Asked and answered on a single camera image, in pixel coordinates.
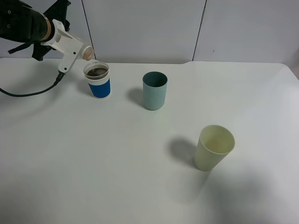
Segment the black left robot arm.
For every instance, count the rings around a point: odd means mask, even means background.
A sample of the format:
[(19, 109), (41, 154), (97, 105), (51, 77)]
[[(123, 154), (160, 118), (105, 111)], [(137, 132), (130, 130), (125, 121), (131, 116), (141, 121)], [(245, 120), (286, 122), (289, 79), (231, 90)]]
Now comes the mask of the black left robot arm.
[(43, 42), (53, 38), (55, 26), (53, 20), (62, 22), (66, 31), (70, 23), (66, 19), (68, 0), (57, 0), (43, 14), (32, 9), (20, 0), (2, 0), (0, 2), (0, 37), (6, 40), (21, 42), (22, 45), (8, 51), (13, 54), (34, 45), (32, 57), (42, 61), (52, 50)]

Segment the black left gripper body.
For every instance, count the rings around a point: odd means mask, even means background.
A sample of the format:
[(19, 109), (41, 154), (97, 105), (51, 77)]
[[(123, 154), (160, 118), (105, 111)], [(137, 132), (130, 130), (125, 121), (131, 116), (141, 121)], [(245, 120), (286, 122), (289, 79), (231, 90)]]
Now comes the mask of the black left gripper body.
[(55, 26), (53, 19), (62, 22), (66, 31), (69, 31), (70, 23), (66, 19), (67, 7), (71, 3), (68, 0), (57, 0), (50, 8), (48, 8), (43, 15), (46, 16), (50, 22), (50, 34), (49, 36), (41, 41), (33, 41), (33, 54), (32, 57), (37, 61), (42, 61), (43, 57), (52, 50), (52, 47), (42, 45), (43, 42), (49, 41), (53, 38), (55, 33)]

